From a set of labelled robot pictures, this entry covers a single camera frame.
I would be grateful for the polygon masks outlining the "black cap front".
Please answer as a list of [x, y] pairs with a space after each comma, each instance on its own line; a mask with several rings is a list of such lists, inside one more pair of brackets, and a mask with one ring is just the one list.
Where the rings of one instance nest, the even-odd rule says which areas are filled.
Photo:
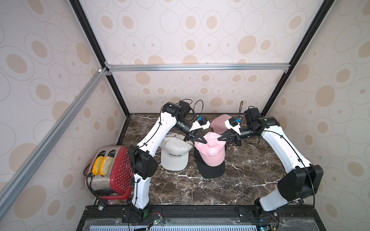
[[194, 149], [194, 158], [200, 175], [205, 179], [215, 179], [224, 175], [225, 173], [225, 162], [223, 161], [220, 165], [211, 167], [207, 165], [201, 158], [199, 151]]

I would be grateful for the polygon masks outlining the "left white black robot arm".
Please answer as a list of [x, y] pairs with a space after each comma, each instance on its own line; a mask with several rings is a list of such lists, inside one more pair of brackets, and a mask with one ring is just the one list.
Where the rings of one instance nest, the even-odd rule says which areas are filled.
[[148, 216], [150, 181], [158, 169], [158, 162], [154, 156], [167, 133], [175, 127], [185, 135], [185, 141], [207, 143], [201, 130], [209, 128], [210, 122], [205, 116], [199, 116], [190, 123], [186, 117], [191, 110], [190, 104], [184, 100], [176, 104], [166, 103], [146, 137], [137, 145], [130, 145], [128, 148], [135, 183], [130, 207], [133, 214], [142, 220]]

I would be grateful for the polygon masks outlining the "white cap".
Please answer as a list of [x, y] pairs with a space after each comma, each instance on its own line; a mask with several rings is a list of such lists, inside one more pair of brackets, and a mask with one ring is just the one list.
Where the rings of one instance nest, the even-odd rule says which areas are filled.
[[189, 152], [194, 149], [191, 141], [184, 141], [185, 136], [171, 133], [160, 144], [161, 166], [169, 171], [181, 171], [188, 165]]

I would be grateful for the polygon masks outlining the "pink baseball cap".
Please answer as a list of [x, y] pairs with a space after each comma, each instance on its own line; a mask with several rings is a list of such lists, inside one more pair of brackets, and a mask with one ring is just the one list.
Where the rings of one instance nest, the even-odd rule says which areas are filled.
[[226, 141], [219, 141], [220, 137], [221, 135], [217, 133], [208, 132], [204, 135], [207, 143], [195, 142], [195, 148], [208, 166], [219, 166], [225, 160]]
[[225, 125], [225, 122], [232, 117], [227, 114], [220, 115], [219, 117], [215, 118], [210, 127], [213, 129], [213, 131], [219, 135], [223, 134], [228, 130], [228, 128]]

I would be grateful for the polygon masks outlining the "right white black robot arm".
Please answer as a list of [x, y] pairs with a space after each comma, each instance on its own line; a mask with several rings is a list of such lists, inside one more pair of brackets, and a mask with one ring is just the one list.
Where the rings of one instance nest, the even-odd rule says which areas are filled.
[[225, 120], [227, 130], [219, 140], [240, 146], [242, 139], [260, 136], [272, 147], [286, 172], [274, 191], [255, 200], [253, 215], [261, 218], [298, 198], [315, 196], [323, 177], [322, 167], [311, 164], [298, 151], [277, 119], [263, 117], [256, 107], [249, 108], [244, 115], [246, 126], [241, 126], [239, 118]]

